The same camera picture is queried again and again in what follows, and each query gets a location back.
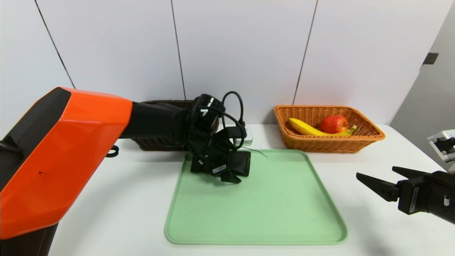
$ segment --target brown wicker basket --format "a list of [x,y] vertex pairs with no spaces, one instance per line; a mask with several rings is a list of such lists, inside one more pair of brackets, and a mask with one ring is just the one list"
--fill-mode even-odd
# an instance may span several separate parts
[[[145,104],[157,104],[157,103],[168,103],[180,108],[185,108],[192,110],[194,101],[192,100],[157,100],[157,101],[145,101],[142,102]],[[214,123],[212,131],[216,132],[218,130],[219,119]],[[187,147],[178,147],[178,148],[168,148],[162,146],[156,138],[134,138],[134,140],[139,147],[144,151],[189,151]],[[163,143],[173,144],[174,142],[163,139]]]
[[[385,138],[385,134],[358,110],[346,106],[282,105],[275,107],[275,115],[286,147],[306,152],[355,153]],[[318,128],[322,119],[331,115],[343,115],[350,126],[357,125],[352,136],[301,135],[289,123],[289,118],[297,118]]]

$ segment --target white power strip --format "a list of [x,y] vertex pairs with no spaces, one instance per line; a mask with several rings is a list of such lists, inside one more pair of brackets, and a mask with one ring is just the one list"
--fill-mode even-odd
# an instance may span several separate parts
[[[247,136],[245,137],[245,140],[243,141],[243,146],[248,147],[248,146],[251,146],[251,144],[253,144],[253,132],[249,126],[245,126],[245,130],[247,131]],[[241,141],[242,141],[242,139],[235,138],[234,145],[236,145],[236,146],[240,145]]]

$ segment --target sticker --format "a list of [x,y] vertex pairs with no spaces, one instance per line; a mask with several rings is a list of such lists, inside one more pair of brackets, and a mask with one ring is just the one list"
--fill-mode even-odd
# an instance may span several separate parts
[[417,202],[417,194],[419,193],[419,187],[414,189],[412,194],[411,207],[409,208],[409,213],[413,213],[415,210],[415,203]]
[[222,170],[224,170],[224,169],[226,169],[226,168],[227,168],[226,165],[223,164],[222,166],[216,167],[215,169],[213,169],[212,173],[215,174],[215,173],[217,173],[217,172],[221,172]]

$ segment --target banana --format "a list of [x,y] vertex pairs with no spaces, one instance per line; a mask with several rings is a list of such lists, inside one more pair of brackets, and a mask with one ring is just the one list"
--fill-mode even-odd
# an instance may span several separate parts
[[345,132],[330,134],[321,132],[318,129],[313,128],[311,125],[295,118],[289,118],[289,122],[291,123],[292,128],[297,130],[302,135],[311,136],[351,136],[351,134],[357,129],[357,126],[353,125],[351,129]]

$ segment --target apple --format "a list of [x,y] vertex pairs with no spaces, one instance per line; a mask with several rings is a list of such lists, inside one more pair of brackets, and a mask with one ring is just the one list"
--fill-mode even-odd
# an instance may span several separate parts
[[325,133],[341,133],[349,129],[348,120],[341,115],[328,116],[321,122],[321,131]]

